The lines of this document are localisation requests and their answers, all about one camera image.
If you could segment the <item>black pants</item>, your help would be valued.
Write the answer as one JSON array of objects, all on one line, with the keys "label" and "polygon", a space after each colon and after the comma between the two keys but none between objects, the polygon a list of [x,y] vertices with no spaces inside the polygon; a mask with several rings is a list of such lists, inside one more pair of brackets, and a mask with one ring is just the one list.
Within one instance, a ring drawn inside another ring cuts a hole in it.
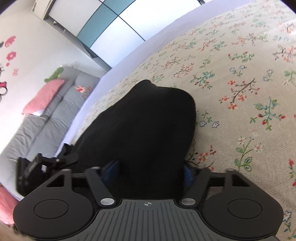
[{"label": "black pants", "polygon": [[79,137],[73,171],[115,161],[118,174],[110,188],[115,198],[179,199],[195,122],[196,106],[189,93],[143,80]]}]

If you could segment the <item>grey padded headboard cushion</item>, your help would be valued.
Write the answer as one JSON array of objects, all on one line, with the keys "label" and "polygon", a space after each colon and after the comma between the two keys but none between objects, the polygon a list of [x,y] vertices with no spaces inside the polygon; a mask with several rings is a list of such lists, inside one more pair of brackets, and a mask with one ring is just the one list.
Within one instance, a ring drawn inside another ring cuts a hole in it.
[{"label": "grey padded headboard cushion", "polygon": [[15,162],[19,157],[33,160],[41,153],[53,157],[72,121],[100,78],[72,67],[64,67],[60,87],[41,116],[27,115],[1,153],[1,162]]}]

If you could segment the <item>pink striped pillow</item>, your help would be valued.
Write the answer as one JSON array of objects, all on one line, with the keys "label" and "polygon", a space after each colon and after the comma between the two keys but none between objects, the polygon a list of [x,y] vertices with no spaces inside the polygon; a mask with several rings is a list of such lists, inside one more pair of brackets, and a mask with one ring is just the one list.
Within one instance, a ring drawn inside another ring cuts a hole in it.
[{"label": "pink striped pillow", "polygon": [[65,80],[62,79],[54,79],[46,83],[38,91],[37,95],[23,108],[23,115],[32,114],[41,116],[64,82]]}]

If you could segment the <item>fluffy grey sleeve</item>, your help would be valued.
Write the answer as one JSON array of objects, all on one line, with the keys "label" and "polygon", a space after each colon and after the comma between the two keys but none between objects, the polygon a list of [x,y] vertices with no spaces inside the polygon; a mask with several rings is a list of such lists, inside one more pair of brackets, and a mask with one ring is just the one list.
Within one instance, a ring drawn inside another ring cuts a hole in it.
[{"label": "fluffy grey sleeve", "polygon": [[24,241],[27,240],[22,235],[17,235],[5,223],[0,224],[0,240],[1,241]]}]

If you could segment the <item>green plush toy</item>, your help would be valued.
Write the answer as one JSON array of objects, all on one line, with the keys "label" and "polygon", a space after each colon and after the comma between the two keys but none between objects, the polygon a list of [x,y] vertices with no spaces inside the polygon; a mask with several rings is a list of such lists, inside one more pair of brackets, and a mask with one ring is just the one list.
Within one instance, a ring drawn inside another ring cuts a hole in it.
[{"label": "green plush toy", "polygon": [[58,79],[61,76],[61,73],[63,72],[63,70],[64,70],[63,67],[58,67],[49,78],[44,79],[44,82],[47,83],[47,82],[50,82],[51,80]]}]

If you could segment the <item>floral bed cover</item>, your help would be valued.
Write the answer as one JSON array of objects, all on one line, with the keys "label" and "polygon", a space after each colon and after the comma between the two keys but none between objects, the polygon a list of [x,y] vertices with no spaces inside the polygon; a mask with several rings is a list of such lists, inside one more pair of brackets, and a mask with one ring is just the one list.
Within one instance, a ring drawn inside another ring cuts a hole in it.
[{"label": "floral bed cover", "polygon": [[257,184],[283,208],[278,238],[295,240],[295,13],[255,1],[191,27],[92,104],[76,137],[143,79],[194,97],[189,160]]}]

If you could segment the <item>white and teal wardrobe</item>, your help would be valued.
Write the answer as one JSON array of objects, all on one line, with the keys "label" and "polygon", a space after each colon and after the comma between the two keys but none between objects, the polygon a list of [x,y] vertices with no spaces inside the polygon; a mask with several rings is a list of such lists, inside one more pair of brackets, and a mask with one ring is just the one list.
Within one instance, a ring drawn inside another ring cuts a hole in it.
[{"label": "white and teal wardrobe", "polygon": [[32,12],[77,38],[109,67],[116,66],[201,1],[35,1]]}]

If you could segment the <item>lavender bed sheet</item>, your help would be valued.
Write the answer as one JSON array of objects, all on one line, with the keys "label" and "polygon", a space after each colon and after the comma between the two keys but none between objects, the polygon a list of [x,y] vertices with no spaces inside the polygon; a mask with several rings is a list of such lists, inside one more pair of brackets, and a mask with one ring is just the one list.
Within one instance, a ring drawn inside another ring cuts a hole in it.
[{"label": "lavender bed sheet", "polygon": [[[211,18],[243,6],[245,1],[211,1],[181,16],[157,34],[148,39],[126,56],[110,71],[105,72],[72,44],[67,43],[46,23],[37,19],[25,8],[25,3],[15,3],[2,15],[1,23],[13,27],[14,34],[24,42],[21,47],[20,72],[12,76],[6,70],[3,79],[9,88],[9,100],[1,103],[1,153],[22,125],[27,115],[23,106],[32,99],[44,85],[44,78],[59,65],[72,67],[100,78],[75,116],[59,149],[69,143],[86,118],[91,106],[132,73],[148,57],[160,50],[176,37]],[[1,191],[11,200],[20,201],[22,195],[16,190],[16,163],[1,162]]]}]

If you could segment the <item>pink wall stickers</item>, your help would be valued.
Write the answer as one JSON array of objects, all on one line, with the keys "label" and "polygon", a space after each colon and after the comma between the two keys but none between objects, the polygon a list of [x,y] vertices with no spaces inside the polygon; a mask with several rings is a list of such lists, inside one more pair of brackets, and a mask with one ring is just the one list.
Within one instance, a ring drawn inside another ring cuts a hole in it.
[{"label": "pink wall stickers", "polygon": [[[16,36],[10,36],[5,41],[1,41],[1,50],[9,48],[16,41]],[[8,83],[3,79],[3,75],[11,65],[11,62],[16,58],[16,51],[10,51],[6,54],[4,58],[4,64],[1,63],[1,101],[3,97],[8,94]]]}]

